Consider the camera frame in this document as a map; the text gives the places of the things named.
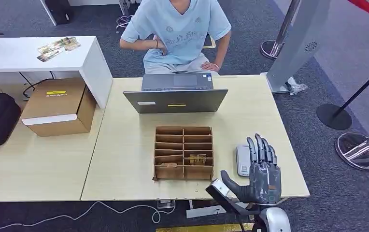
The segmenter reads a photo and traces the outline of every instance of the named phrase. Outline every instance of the small box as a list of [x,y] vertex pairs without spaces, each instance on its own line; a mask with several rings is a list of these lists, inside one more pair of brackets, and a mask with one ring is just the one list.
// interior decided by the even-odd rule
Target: small box
[[211,127],[156,127],[153,180],[213,178]]
[[47,80],[35,87],[21,119],[39,136],[85,133],[95,107],[82,78]]

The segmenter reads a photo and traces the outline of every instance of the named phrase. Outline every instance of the brown cardboard box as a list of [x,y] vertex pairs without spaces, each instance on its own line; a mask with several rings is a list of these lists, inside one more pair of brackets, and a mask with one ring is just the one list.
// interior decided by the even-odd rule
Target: brown cardboard box
[[91,130],[96,102],[82,78],[48,80],[35,87],[21,115],[39,136]]

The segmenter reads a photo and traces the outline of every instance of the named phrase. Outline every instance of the light wood table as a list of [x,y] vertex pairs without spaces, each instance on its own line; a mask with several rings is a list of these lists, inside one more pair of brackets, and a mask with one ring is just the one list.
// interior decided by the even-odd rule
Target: light wood table
[[209,181],[153,181],[156,126],[213,128],[214,177],[227,170],[240,185],[235,148],[259,133],[274,147],[282,170],[282,197],[307,197],[309,192],[283,122],[264,76],[221,76],[215,88],[228,88],[215,113],[138,114],[123,91],[141,89],[141,78],[114,79],[81,200],[211,199]]
[[19,122],[0,146],[0,202],[80,200],[103,112],[82,134],[39,137]]

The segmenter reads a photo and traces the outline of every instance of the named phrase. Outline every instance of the white label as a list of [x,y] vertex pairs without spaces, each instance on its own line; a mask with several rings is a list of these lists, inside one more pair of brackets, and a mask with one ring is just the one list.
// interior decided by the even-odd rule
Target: white label
[[138,101],[138,105],[156,105],[154,101]]

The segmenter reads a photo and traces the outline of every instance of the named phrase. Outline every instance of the yellow sticker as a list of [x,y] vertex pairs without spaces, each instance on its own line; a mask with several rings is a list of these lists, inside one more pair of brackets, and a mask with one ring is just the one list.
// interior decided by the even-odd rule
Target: yellow sticker
[[168,105],[168,107],[176,107],[176,106],[186,106],[185,104],[181,104],[181,105]]
[[66,91],[48,91],[46,94],[61,94],[61,93],[66,93]]

